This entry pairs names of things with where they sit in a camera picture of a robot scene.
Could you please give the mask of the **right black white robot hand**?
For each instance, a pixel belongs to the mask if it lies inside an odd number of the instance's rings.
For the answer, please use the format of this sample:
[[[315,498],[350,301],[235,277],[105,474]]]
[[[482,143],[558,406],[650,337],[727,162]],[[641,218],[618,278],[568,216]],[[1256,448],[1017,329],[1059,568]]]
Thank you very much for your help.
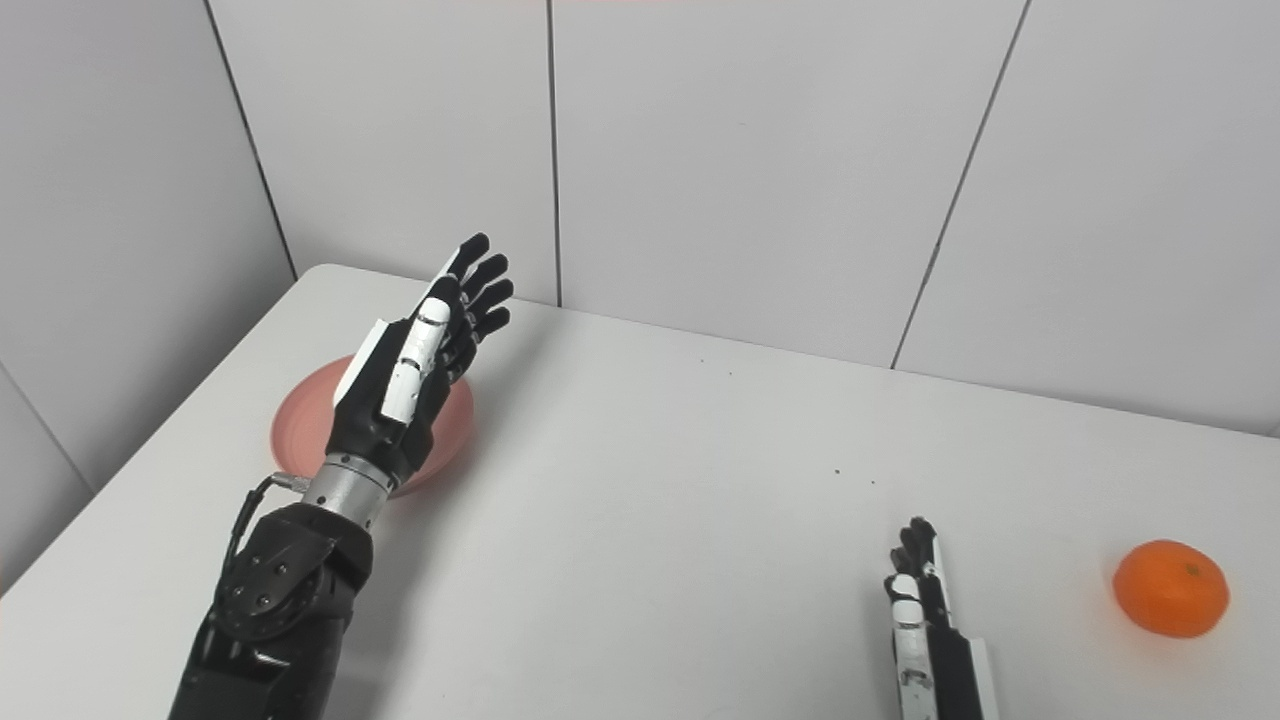
[[[890,551],[896,697],[901,719],[998,719],[989,651],[955,623],[940,536],[922,516]]]

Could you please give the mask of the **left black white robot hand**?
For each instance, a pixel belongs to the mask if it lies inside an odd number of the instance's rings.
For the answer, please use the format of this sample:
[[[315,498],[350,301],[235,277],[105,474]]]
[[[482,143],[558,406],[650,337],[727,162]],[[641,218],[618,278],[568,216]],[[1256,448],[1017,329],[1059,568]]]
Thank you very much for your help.
[[[370,462],[399,487],[433,451],[433,423],[479,346],[511,319],[509,259],[476,233],[462,242],[413,305],[378,320],[334,393],[325,452]]]

